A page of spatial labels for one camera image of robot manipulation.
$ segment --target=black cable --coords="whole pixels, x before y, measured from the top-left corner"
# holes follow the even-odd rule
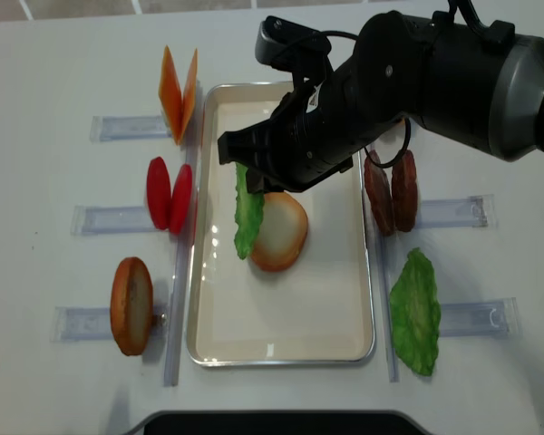
[[[307,41],[309,39],[316,38],[317,36],[337,36],[340,38],[346,38],[346,39],[352,39],[353,41],[356,41],[358,39],[358,36],[356,34],[350,34],[348,32],[341,32],[340,30],[324,30],[322,32],[314,32],[313,34],[308,34],[306,36],[303,36],[302,38],[298,38],[292,43],[289,43],[286,47],[284,47],[282,50],[280,50],[275,58],[279,57],[280,55],[284,54],[286,51],[288,51],[290,48],[294,47],[295,45],[299,45],[304,41]]]
[[[377,168],[386,169],[391,168],[396,163],[401,161],[403,158],[403,155],[407,151],[407,148],[409,147],[409,141],[411,140],[411,122],[409,121],[409,118],[405,118],[405,139],[403,140],[403,146],[397,152],[397,155],[393,157],[392,160],[387,161],[386,163],[377,163],[373,159],[371,159],[371,156],[369,156],[369,151],[366,150],[366,147],[364,147],[364,153],[366,154],[366,157],[369,159],[369,161],[374,164]]]

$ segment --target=green lettuce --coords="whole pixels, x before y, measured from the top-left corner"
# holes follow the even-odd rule
[[[250,194],[246,186],[248,168],[236,164],[236,216],[238,231],[234,245],[238,256],[243,260],[250,255],[256,242],[257,233],[264,219],[264,194]]]
[[[431,376],[439,354],[437,339],[442,309],[432,262],[417,247],[407,255],[389,296],[393,347],[407,367]]]

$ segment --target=bread slice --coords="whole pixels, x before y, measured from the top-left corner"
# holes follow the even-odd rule
[[[250,255],[260,269],[279,272],[291,267],[305,244],[308,216],[287,193],[264,196],[264,220]]]
[[[111,331],[127,356],[141,355],[147,345],[153,317],[153,285],[139,258],[119,263],[111,292]]]

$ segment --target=table surface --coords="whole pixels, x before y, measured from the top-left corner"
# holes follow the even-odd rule
[[[544,36],[544,0],[478,2],[484,22],[511,21]],[[493,193],[495,230],[423,231],[454,286],[442,302],[517,298],[517,340],[441,339],[434,376],[400,367],[389,383],[381,289],[376,348],[349,368],[207,370],[184,351],[180,385],[162,386],[164,346],[125,358],[112,342],[51,343],[56,306],[106,306],[125,256],[149,265],[167,299],[174,246],[163,234],[72,237],[75,205],[143,201],[157,155],[172,173],[170,140],[91,144],[93,115],[156,114],[168,44],[183,75],[199,50],[204,89],[288,79],[254,59],[267,14],[319,29],[358,32],[374,14],[430,16],[443,1],[136,15],[0,24],[0,434],[117,433],[154,414],[185,410],[395,410],[435,433],[544,433],[544,154],[514,164],[418,130],[412,142],[423,198]],[[340,64],[352,45],[335,41]]]

